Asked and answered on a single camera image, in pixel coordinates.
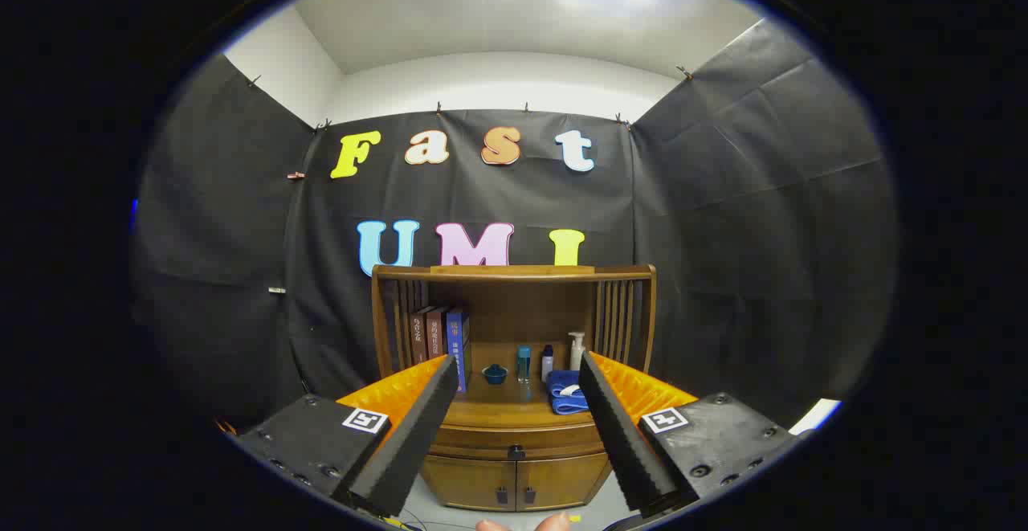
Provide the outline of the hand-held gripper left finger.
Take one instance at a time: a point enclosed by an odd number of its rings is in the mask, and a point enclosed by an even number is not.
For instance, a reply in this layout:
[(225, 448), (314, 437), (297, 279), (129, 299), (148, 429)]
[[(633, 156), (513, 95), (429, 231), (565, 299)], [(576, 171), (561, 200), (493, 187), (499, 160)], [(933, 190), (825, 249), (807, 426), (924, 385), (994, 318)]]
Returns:
[(328, 500), (400, 515), (458, 392), (458, 363), (434, 357), (341, 399), (306, 394), (238, 435), (251, 457)]

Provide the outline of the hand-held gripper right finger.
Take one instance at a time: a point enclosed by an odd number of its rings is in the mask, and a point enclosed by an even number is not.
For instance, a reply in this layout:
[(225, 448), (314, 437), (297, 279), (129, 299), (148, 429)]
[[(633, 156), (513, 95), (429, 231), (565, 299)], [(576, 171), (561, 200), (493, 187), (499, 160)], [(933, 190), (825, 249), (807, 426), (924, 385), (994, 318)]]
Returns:
[(690, 395), (598, 353), (579, 385), (629, 509), (660, 519), (743, 486), (802, 440), (733, 394)]

